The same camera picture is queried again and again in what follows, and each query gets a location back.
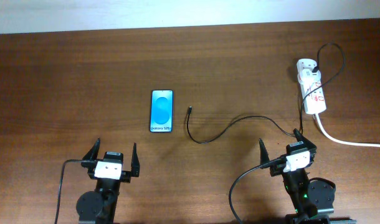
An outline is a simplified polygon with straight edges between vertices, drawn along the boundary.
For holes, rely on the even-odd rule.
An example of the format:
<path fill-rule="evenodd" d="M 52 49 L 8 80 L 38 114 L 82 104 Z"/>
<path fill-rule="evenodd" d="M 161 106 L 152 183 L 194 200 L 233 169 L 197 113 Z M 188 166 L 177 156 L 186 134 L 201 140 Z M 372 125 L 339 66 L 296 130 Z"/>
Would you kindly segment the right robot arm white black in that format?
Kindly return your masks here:
<path fill-rule="evenodd" d="M 321 178 L 309 178 L 306 168 L 315 158 L 317 147 L 304 137 L 299 130 L 293 133 L 297 141 L 286 146 L 286 153 L 276 159 L 269 159 L 264 142 L 259 139 L 261 169 L 268 168 L 270 175 L 282 176 L 283 184 L 295 209 L 294 214 L 285 216 L 287 223 L 356 223 L 351 218 L 334 218 L 333 202 L 336 185 Z"/>

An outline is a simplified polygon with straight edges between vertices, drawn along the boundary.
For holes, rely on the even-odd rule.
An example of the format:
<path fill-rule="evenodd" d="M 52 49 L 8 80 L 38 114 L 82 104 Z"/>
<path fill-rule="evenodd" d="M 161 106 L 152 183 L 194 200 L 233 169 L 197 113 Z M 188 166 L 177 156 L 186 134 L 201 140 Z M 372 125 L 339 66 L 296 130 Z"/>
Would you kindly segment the blue screen Galaxy smartphone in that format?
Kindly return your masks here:
<path fill-rule="evenodd" d="M 170 133 L 173 128 L 173 90 L 153 90 L 151 93 L 150 131 Z"/>

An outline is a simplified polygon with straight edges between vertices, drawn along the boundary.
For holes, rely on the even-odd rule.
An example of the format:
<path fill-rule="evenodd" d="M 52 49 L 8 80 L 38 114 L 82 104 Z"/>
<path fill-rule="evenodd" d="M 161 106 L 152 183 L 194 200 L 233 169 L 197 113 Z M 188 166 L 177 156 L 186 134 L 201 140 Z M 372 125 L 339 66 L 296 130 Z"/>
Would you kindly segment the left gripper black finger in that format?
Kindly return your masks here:
<path fill-rule="evenodd" d="M 95 161 L 98 157 L 98 152 L 100 148 L 100 138 L 95 141 L 95 144 L 92 148 L 83 156 L 83 161 Z"/>
<path fill-rule="evenodd" d="M 137 154 L 136 143 L 134 143 L 132 157 L 131 157 L 131 176 L 139 177 L 139 175 L 140 175 L 140 161 Z"/>

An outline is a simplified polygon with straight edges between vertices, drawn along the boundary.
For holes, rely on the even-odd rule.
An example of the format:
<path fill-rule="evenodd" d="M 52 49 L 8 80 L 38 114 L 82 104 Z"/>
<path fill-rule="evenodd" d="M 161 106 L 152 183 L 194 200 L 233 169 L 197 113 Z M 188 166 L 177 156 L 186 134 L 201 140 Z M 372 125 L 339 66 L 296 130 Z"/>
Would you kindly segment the white charger adapter plug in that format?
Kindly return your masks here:
<path fill-rule="evenodd" d="M 307 83 L 315 83 L 321 80 L 320 71 L 312 72 L 309 68 L 304 68 L 298 73 L 298 82 L 302 85 Z"/>

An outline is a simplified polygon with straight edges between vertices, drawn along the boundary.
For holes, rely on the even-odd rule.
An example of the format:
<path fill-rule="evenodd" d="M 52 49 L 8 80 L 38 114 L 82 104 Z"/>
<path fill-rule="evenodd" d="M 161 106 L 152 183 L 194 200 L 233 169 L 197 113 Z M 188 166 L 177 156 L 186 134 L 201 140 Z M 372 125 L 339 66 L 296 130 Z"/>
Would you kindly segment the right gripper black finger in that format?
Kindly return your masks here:
<path fill-rule="evenodd" d="M 298 129 L 294 129 L 293 130 L 293 133 L 297 139 L 297 141 L 302 141 L 304 143 L 304 145 L 308 148 L 308 149 L 316 149 L 316 145 L 313 144 L 310 140 L 308 140 L 306 137 L 303 136 L 303 134 L 298 130 Z"/>
<path fill-rule="evenodd" d="M 268 156 L 267 148 L 265 147 L 265 144 L 261 138 L 259 139 L 259 148 L 260 148 L 260 165 L 269 163 L 270 159 Z"/>

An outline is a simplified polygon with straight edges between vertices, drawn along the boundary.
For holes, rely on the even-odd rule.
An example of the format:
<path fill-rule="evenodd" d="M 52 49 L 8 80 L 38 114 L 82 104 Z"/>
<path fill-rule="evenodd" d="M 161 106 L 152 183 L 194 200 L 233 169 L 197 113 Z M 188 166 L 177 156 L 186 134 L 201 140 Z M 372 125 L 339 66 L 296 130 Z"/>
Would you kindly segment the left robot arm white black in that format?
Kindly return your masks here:
<path fill-rule="evenodd" d="M 96 180 L 93 191 L 85 192 L 77 200 L 76 210 L 79 223 L 113 223 L 120 185 L 129 183 L 140 175 L 140 162 L 136 144 L 133 145 L 130 170 L 124 170 L 124 156 L 120 152 L 107 151 L 98 158 L 100 140 L 84 155 L 81 166 L 88 176 Z"/>

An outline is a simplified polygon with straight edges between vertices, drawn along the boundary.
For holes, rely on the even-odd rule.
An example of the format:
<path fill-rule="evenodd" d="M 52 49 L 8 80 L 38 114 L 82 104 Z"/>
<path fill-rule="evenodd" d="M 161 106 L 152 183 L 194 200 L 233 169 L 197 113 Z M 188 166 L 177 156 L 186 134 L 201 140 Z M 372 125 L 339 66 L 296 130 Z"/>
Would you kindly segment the white power strip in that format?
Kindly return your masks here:
<path fill-rule="evenodd" d="M 313 69 L 316 66 L 316 61 L 309 58 L 302 58 L 297 62 L 297 71 L 299 73 L 302 69 L 309 68 L 314 72 Z M 325 97 L 321 86 L 321 80 L 305 85 L 300 84 L 306 114 L 319 114 L 326 110 Z"/>

